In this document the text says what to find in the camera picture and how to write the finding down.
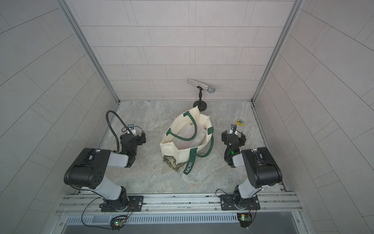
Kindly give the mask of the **cream canvas tote bag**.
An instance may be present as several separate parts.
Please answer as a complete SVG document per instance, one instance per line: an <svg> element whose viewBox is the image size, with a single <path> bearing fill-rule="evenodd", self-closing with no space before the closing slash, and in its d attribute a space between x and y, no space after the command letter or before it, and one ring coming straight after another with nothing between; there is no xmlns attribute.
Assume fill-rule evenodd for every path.
<svg viewBox="0 0 374 234"><path fill-rule="evenodd" d="M201 145L188 148L183 150L178 150L177 147L172 142L175 138L184 141L191 141L197 135L197 124L200 123L206 129L206 137L201 143ZM184 129L187 124L193 124L195 127L194 135L191 138L182 138L178 134ZM167 132L163 135L162 141L160 143L162 156L169 157L175 165L180 163L186 163L186 167L183 170L185 175L188 175L195 164L197 157L205 158L207 157L214 145L213 137L214 128L212 127L211 120L209 116L201 114L197 107L186 111L185 113L179 115L171 124Z"/></svg>

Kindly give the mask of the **clear translucent pencil case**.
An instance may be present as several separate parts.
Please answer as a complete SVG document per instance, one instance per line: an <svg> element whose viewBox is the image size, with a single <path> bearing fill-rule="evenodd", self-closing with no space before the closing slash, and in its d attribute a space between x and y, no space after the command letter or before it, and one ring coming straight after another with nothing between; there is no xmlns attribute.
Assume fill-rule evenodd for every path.
<svg viewBox="0 0 374 234"><path fill-rule="evenodd" d="M206 129L204 128L203 125L201 125L200 123L197 123L197 135L192 141L188 142L188 148L194 148L194 147L201 145L205 137L206 137Z"/></svg>

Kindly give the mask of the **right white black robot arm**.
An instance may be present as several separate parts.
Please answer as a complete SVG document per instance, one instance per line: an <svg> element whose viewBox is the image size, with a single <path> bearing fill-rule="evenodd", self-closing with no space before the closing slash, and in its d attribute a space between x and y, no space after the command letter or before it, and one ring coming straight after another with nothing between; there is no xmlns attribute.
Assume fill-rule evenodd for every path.
<svg viewBox="0 0 374 234"><path fill-rule="evenodd" d="M232 168L244 167L247 174L245 181L235 187L228 204L233 204L238 210L259 209L256 204L257 193L264 186L282 182L279 166L266 147L241 150L246 137L235 128L222 132L222 141L227 146L224 153L225 162Z"/></svg>

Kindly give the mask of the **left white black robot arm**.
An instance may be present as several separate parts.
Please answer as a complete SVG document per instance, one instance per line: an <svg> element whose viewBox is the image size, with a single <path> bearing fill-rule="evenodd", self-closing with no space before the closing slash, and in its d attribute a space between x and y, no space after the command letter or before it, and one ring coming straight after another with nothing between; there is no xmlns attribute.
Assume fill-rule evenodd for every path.
<svg viewBox="0 0 374 234"><path fill-rule="evenodd" d="M145 132L136 135L133 130L120 136L122 151L84 148L64 175L64 183L75 189L87 189L103 198L102 212L122 212L133 206L123 186L105 176L108 167L130 168L137 147L146 142Z"/></svg>

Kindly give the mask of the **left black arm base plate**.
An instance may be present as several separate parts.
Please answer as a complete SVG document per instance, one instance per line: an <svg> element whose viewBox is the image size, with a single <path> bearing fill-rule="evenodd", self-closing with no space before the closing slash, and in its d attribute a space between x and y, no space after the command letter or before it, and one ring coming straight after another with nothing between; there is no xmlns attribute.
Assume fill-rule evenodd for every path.
<svg viewBox="0 0 374 234"><path fill-rule="evenodd" d="M101 212L140 212L143 205L143 196L120 197L118 200L104 200L99 205Z"/></svg>

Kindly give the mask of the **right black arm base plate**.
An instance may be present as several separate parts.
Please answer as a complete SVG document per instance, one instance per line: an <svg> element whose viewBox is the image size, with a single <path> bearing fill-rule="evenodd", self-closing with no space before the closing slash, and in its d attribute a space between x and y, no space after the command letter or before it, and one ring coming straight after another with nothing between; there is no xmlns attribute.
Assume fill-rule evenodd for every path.
<svg viewBox="0 0 374 234"><path fill-rule="evenodd" d="M239 210L260 210L260 202L258 196L255 195L252 198L243 199L240 195L219 195L221 201L221 209L223 211L239 211Z"/></svg>

